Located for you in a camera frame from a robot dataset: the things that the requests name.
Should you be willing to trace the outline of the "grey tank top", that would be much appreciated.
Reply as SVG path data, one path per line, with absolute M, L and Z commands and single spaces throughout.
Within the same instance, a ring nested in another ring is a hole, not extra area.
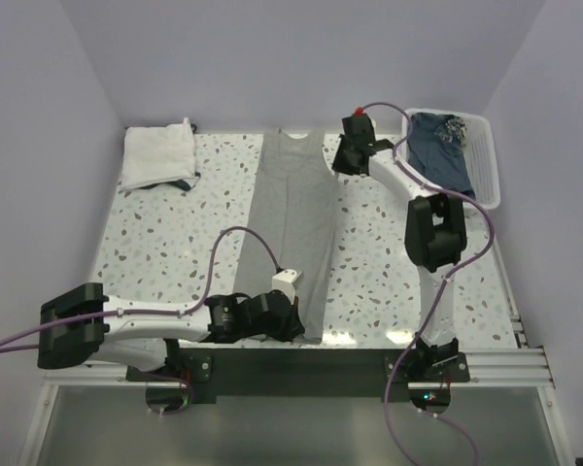
M 323 154 L 325 132 L 295 138 L 281 129 L 263 134 L 248 227 L 280 266 L 301 273 L 300 340 L 323 339 L 326 298 L 337 233 L 338 180 Z

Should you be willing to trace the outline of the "white motorcycle print tank top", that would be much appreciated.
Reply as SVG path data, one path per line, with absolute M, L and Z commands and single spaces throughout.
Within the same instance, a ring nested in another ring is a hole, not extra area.
M 189 183 L 199 177 L 194 134 L 187 117 L 167 126 L 126 129 L 120 173 L 123 190 Z

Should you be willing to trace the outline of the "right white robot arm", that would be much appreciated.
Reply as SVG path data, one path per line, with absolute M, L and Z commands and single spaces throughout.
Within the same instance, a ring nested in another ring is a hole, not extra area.
M 379 140 L 362 109 L 342 119 L 343 135 L 332 169 L 348 176 L 365 175 L 406 202 L 404 248 L 417 267 L 421 316 L 412 348 L 394 368 L 412 381 L 436 381 L 457 360 L 460 344 L 454 323 L 454 285 L 446 277 L 467 246 L 463 201 L 415 181 L 411 166 L 394 157 L 395 145 Z

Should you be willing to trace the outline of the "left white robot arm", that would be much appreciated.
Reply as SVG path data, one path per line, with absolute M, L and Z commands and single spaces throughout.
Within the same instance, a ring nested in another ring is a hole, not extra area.
M 105 294 L 100 283 L 85 283 L 41 308 L 37 365 L 72 368 L 89 360 L 115 362 L 175 379 L 182 357 L 174 341 L 232 344 L 266 336 L 291 342 L 305 331 L 298 299 L 279 289 L 251 297 L 213 295 L 203 304 L 147 303 Z

